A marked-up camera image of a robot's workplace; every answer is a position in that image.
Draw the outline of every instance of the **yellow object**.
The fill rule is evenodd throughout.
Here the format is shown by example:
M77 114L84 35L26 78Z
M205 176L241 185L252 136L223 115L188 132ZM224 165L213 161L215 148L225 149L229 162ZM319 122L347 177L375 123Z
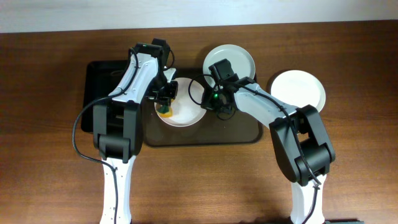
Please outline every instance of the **yellow object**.
M171 107L169 107L169 112L167 112L167 113L162 114L162 113L159 113L158 111L156 111L156 113L159 114L159 116L162 118L169 118L169 117L173 116L173 109Z
M169 118L169 117L173 116L173 109L171 106L156 104L155 108L156 108L156 113L159 114L159 116L162 118Z

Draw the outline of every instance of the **black tray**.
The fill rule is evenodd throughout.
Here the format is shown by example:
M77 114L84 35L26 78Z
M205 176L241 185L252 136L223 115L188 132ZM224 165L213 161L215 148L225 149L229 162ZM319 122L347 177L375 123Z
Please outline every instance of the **black tray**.
M114 71L123 70L126 63L125 60L118 60L88 64L83 106L113 91L122 78L121 73ZM175 78L193 78L198 74L202 74L201 68L177 69ZM197 81L208 87L203 77ZM142 101L142 123L144 142L151 147L245 144L257 142L262 136L262 124L240 111L227 121L207 111L199 122L191 126L173 127L164 123L156 114L154 103L146 100ZM93 131L93 110L83 114L81 129L89 133Z

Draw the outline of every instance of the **white wall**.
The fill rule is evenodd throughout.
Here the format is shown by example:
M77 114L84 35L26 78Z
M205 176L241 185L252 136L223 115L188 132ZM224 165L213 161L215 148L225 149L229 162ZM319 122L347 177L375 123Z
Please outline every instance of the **white wall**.
M0 32L398 19L398 0L0 0Z

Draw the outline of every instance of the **white bowl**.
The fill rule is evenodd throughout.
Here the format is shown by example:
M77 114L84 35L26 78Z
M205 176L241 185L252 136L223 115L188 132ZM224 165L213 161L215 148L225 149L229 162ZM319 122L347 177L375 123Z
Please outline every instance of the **white bowl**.
M244 77L254 78L256 66L253 58L247 50L233 44L221 45L211 50L203 62L203 74L211 75L209 66L223 59L228 59L231 62L231 67L239 79ZM211 77L205 77L205 80L209 86L214 86L215 82Z
M290 105L312 105L321 112L326 102L326 93L321 82L308 72L290 70L272 82L271 95Z

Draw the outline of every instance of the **cable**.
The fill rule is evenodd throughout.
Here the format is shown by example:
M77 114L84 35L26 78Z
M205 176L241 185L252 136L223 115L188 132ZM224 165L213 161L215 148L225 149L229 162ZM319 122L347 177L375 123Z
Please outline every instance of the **cable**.
M87 159L87 160L89 160L89 161L97 162L97 163L99 163L99 164L108 166L108 167L111 169L111 171L112 171L112 174L113 174L113 181L114 181L114 191L115 191L115 197L116 197L116 204L115 204L115 207L114 207L114 224L116 224L116 217L117 217L117 214L118 214L118 203L119 203L118 183L117 183L117 180L116 180L116 170L117 170L118 168L113 168L113 167L112 167L110 164L108 164L107 162L101 161L101 160L99 160L99 159L94 159L94 158L92 158L92 157L83 155L83 154L78 150L78 148L77 148L76 141L75 141L75 133L76 133L77 124L79 123L79 120L80 120L81 116L83 115L83 113L84 113L88 108L92 107L93 105L95 105L95 104L97 104L97 103L99 103L99 102L101 102L101 101L108 100L108 99L112 99L112 98L114 98L114 97L120 96L120 95L124 94L124 93L126 92L126 90L130 87L130 85L131 85L131 83L132 83L132 81L133 81L133 79L134 79L134 77L136 76L137 71L138 71L138 57L137 57L136 51L135 51L133 48L130 48L130 49L129 49L129 57L128 57L128 60L127 60L128 62L127 62L126 68L124 69L124 73L125 73L125 72L127 71L128 67L129 67L129 65L130 65L131 55L132 55L132 54L134 55L134 58L135 58L135 60L136 60L136 66L135 66L136 69L134 70L134 73L133 73L133 75L132 75L132 77L131 77L129 83L127 84L126 88L125 88L125 89L122 89L122 88L121 88L121 91L120 91L119 93L117 93L117 94L113 94L113 95L110 95L110 96L105 96L105 97L103 97L103 98L100 98L100 99L97 99L97 100L93 100L93 101L91 101L90 103L88 103L88 104L80 111L80 113L79 113L79 115L77 116L77 118L76 118L76 120L75 120L75 122L74 122L74 124L73 124L73 127L72 127L72 145L73 145L73 148L75 149L76 153L77 153L80 157L82 157L82 158L84 158L84 159Z
M197 78L199 78L199 77L211 77L211 75L197 75L197 76L195 76L195 77L192 78L192 80L191 80L191 82L189 83L189 86L188 86L188 94L189 94L189 97L191 98L191 100L192 100L195 104L201 106L201 103L196 102L196 101L193 99L192 95L191 95L191 86L192 86L192 83L193 83L193 81L195 81L195 80L196 80ZM211 94L213 94L213 92L214 92L214 90L216 89L216 87L217 87L217 85L214 85L214 87L213 87L213 89L212 89L212 91L211 91Z
M216 112L216 116L217 116L218 119L220 119L222 121L227 121L227 120L231 119L235 115L235 112L236 112L236 109L234 109L234 113L232 113L232 115L229 116L229 118L227 118L227 119L221 118L220 117L220 113L218 111Z
M170 53L172 54L172 57L173 57L172 64L169 67L163 69L163 72L169 70L174 65L175 57L174 57L174 52L172 51L172 49L170 49Z
M314 188L314 190L313 190L311 210L302 224L306 224L306 222L311 218L313 211L315 210L315 205L317 204L318 190L320 190L320 188L319 188L318 184L315 184L315 186L313 186L313 188Z

